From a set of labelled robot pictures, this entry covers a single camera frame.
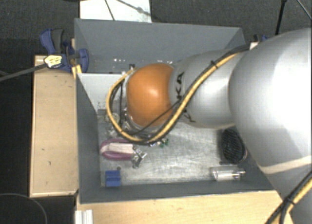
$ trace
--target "blue block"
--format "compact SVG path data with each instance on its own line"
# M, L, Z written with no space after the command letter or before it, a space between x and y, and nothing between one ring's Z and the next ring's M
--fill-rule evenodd
M119 170L105 171L105 186L106 187L119 187L121 185L121 177Z

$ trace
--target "wooden block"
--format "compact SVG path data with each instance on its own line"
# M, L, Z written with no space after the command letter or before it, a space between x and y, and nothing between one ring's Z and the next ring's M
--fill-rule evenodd
M43 63L37 56L35 65ZM34 75L30 197L73 195L78 189L75 83L70 73Z
M135 202L79 204L94 224L264 224L281 203L276 191ZM287 215L285 224L292 224Z

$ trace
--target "purple object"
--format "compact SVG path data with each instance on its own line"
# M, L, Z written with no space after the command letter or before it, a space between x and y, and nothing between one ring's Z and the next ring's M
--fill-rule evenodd
M102 142L100 146L100 150L104 146L109 145L110 143L129 143L129 142L125 139L119 139L119 138L108 139ZM118 153L118 152L109 151L109 150L102 153L103 157L109 160L118 160L118 161L131 160L131 155L132 154Z

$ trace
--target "gray carpet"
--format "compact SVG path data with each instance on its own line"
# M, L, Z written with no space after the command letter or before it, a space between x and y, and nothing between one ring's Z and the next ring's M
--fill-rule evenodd
M312 0L301 0L311 14ZM150 0L153 21L236 26L247 41L254 34L272 37L281 0ZM31 67L35 54L44 53L39 34L46 28L63 28L74 36L73 19L78 0L0 0L0 71ZM311 27L311 21L295 0L288 0L280 32ZM0 84L0 193L28 194L32 115L32 76ZM17 203L11 199L8 204ZM72 197L43 201L48 223L71 223ZM8 208L0 204L0 223L12 222Z

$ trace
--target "white paper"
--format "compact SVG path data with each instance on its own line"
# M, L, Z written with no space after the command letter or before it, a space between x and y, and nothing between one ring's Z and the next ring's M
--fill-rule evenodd
M80 18L152 22L149 0L82 0Z

